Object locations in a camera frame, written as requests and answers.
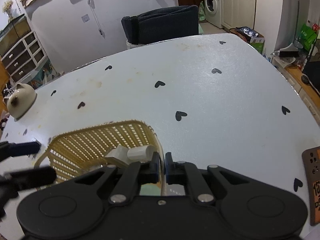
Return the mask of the mint green tape measure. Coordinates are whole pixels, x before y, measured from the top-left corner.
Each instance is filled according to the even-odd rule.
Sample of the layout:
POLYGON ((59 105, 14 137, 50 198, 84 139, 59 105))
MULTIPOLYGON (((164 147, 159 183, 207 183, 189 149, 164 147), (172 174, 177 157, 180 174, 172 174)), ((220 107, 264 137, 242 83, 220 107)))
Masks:
POLYGON ((140 188, 140 196, 160 196, 161 188, 157 184, 144 184, 140 188))

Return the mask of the yellow plastic lattice basket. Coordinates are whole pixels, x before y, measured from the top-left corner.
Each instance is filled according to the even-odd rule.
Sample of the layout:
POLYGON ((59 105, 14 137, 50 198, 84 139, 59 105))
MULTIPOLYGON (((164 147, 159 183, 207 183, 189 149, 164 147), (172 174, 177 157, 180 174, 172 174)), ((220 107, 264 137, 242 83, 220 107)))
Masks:
POLYGON ((56 170, 55 182, 58 184, 78 177, 95 166, 106 165, 104 156, 119 145, 126 148, 155 146, 161 163, 159 185, 161 194, 165 194, 163 148, 152 127, 139 120, 109 122, 57 135, 38 157, 34 167, 40 167, 47 158, 49 165, 56 170))

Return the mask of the cat-shaped ceramic jar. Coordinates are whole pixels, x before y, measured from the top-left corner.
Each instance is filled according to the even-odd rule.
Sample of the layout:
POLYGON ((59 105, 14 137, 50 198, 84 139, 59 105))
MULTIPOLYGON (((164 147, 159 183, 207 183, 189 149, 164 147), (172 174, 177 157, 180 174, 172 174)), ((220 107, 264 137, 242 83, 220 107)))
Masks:
POLYGON ((30 85, 26 83, 17 83, 16 89, 3 99, 9 114, 18 120, 33 105, 37 97, 37 93, 30 85))

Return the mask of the white drawer cabinet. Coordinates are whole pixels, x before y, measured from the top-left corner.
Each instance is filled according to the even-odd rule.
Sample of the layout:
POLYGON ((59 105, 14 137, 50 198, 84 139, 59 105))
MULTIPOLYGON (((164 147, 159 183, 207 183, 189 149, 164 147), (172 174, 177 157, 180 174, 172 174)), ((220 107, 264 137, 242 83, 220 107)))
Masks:
POLYGON ((1 57, 4 68, 15 83, 24 80, 32 71, 39 70, 47 61, 47 53, 34 31, 18 40, 1 57))

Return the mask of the glass fish tank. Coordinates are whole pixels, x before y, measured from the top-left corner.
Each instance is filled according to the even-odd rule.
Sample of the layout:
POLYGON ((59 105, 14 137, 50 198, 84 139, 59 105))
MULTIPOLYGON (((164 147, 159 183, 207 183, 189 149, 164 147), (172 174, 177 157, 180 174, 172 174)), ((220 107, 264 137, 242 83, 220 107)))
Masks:
POLYGON ((26 16, 23 14, 13 19, 1 31, 0 55, 3 57, 22 37, 31 32, 26 16))

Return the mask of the dark blue chair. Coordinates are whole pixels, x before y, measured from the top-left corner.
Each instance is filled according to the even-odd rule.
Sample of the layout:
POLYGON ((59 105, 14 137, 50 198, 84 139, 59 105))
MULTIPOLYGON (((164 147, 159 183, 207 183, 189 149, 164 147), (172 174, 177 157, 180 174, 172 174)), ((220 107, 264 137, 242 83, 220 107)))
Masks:
POLYGON ((199 12, 196 5, 182 5, 148 11, 121 19, 127 41, 147 45, 199 34, 199 12))

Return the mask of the white washing machine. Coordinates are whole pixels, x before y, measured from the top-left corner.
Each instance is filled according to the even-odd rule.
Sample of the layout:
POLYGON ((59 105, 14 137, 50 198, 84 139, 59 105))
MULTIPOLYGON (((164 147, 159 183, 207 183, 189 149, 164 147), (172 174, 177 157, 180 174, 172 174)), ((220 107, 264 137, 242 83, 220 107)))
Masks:
POLYGON ((221 29, 221 4, 220 0, 204 0, 206 21, 221 29))

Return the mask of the white kitchen cabinet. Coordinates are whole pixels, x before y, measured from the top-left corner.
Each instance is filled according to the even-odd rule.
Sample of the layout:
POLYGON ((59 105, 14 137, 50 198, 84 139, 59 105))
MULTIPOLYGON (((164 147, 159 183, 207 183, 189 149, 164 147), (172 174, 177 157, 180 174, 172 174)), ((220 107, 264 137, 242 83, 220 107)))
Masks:
POLYGON ((221 24, 227 29, 254 28, 256 0, 221 0, 221 24))

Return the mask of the green bag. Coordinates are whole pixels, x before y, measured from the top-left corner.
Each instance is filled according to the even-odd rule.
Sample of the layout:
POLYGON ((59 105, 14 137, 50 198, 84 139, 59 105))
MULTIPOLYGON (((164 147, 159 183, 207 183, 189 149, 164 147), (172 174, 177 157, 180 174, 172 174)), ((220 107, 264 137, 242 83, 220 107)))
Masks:
POLYGON ((303 49, 305 51, 307 52, 310 51, 311 46, 317 39, 318 31, 319 31, 319 25, 316 23, 312 24, 311 26, 305 23, 302 25, 298 40, 300 44, 303 46, 303 49))

